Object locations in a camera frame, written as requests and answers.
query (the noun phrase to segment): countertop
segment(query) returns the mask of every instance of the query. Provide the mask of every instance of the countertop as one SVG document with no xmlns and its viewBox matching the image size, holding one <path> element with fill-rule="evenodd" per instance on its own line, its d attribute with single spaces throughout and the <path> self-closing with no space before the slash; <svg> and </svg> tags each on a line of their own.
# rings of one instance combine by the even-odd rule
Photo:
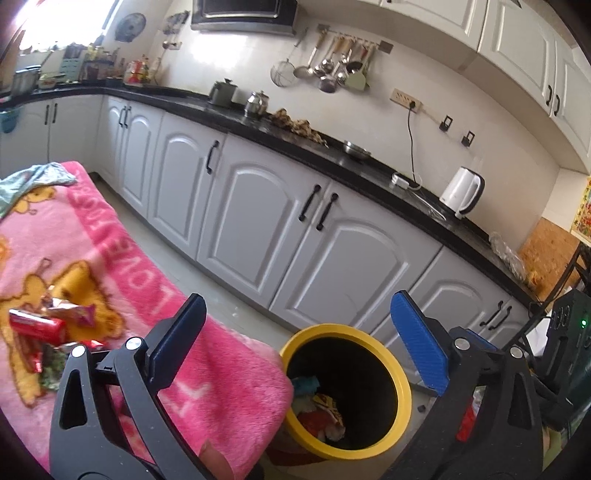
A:
<svg viewBox="0 0 591 480">
<path fill-rule="evenodd" d="M 238 105 L 210 105 L 203 95 L 167 88 L 63 86 L 39 90 L 18 99 L 0 99 L 0 109 L 24 103 L 73 95 L 112 95 L 160 108 L 207 127 L 253 141 L 344 184 L 401 216 L 455 252 L 526 307 L 538 298 L 519 282 L 491 250 L 486 234 L 467 219 L 457 220 L 426 189 L 403 190 L 391 183 L 392 168 L 377 160 L 360 163 L 336 148 L 339 142 L 326 137 L 330 147 L 316 144 L 271 125 L 265 119 L 244 117 Z"/>
</svg>

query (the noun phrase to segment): window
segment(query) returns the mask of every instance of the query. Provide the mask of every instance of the window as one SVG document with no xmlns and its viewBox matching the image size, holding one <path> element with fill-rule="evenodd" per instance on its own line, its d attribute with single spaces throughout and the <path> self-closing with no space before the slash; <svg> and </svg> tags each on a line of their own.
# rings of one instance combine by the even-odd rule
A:
<svg viewBox="0 0 591 480">
<path fill-rule="evenodd" d="M 88 45 L 104 33 L 121 0 L 45 0 L 25 24 L 21 50 Z"/>
</svg>

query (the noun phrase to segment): tiled floor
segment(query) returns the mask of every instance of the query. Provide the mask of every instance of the tiled floor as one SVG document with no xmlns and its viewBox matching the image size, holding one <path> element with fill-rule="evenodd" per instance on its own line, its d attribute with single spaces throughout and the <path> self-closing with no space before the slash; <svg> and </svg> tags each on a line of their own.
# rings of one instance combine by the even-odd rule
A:
<svg viewBox="0 0 591 480">
<path fill-rule="evenodd" d="M 98 189 L 117 211 L 119 219 L 144 252 L 158 268 L 186 295 L 197 292 L 205 298 L 207 311 L 220 322 L 271 345 L 279 350 L 292 333 L 256 311 L 222 286 L 191 265 L 182 255 L 168 246 L 158 235 L 144 225 L 119 198 L 103 184 Z M 419 413 L 419 405 L 427 406 Z M 276 468 L 263 459 L 265 480 L 378 480 L 392 464 L 400 451 L 412 438 L 430 409 L 430 398 L 413 391 L 413 410 L 410 423 L 402 439 L 382 455 L 357 462 L 323 462 L 290 468 Z"/>
</svg>

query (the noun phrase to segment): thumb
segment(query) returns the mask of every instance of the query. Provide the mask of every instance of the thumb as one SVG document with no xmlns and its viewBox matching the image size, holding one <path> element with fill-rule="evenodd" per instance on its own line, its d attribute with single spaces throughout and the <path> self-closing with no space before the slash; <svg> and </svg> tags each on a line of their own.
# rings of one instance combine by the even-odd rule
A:
<svg viewBox="0 0 591 480">
<path fill-rule="evenodd" d="M 199 452 L 199 459 L 217 480 L 234 480 L 234 472 L 226 458 L 218 452 L 209 440 L 205 440 Z"/>
</svg>

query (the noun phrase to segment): wall socket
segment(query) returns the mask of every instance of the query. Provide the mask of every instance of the wall socket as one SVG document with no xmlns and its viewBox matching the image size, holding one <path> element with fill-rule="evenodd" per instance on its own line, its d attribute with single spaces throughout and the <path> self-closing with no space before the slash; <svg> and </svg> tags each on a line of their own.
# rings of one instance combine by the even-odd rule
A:
<svg viewBox="0 0 591 480">
<path fill-rule="evenodd" d="M 415 113 L 417 113 L 423 105 L 423 103 L 420 100 L 417 100 L 415 97 L 412 97 L 407 93 L 398 90 L 397 88 L 394 89 L 394 91 L 392 92 L 390 100 L 392 100 L 394 103 L 402 105 L 404 108 L 410 108 L 410 103 L 414 102 L 415 105 L 413 108 L 413 112 Z"/>
</svg>

